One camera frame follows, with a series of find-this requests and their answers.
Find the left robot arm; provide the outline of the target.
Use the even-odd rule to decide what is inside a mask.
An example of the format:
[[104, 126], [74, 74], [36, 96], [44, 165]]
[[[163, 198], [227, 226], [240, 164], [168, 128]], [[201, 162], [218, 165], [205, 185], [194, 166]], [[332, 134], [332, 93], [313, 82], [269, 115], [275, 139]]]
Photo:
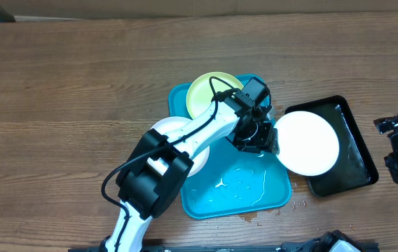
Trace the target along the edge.
[[232, 136], [238, 151], [274, 151], [272, 109], [254, 101], [214, 100], [181, 127], [166, 133], [152, 128], [144, 133], [128, 160], [102, 182], [103, 198], [120, 212], [114, 231], [103, 239], [99, 250], [140, 251], [151, 220], [173, 203], [192, 172], [194, 158], [214, 142]]

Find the white plate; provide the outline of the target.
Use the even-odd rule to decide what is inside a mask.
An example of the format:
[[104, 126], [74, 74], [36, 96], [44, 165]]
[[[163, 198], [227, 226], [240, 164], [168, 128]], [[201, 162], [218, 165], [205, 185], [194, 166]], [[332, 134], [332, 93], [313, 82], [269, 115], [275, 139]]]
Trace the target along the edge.
[[290, 171], [303, 176], [328, 172], [339, 154], [338, 136], [321, 116], [295, 111], [282, 116], [275, 124], [278, 160]]
[[[164, 134], [172, 130], [176, 130], [177, 128], [183, 127], [190, 121], [191, 119], [189, 118], [172, 116], [169, 118], [164, 118], [162, 120], [159, 120], [155, 125], [151, 127], [151, 129], [155, 129], [160, 134]], [[188, 177], [197, 174], [205, 166], [209, 154], [210, 154], [210, 147], [207, 147], [205, 150], [203, 150], [201, 153], [197, 154], [193, 158], [193, 166], [188, 174]], [[163, 175], [168, 168], [168, 164], [165, 161], [163, 161], [161, 158], [157, 160], [149, 158], [146, 163], [152, 166], [161, 175]]]

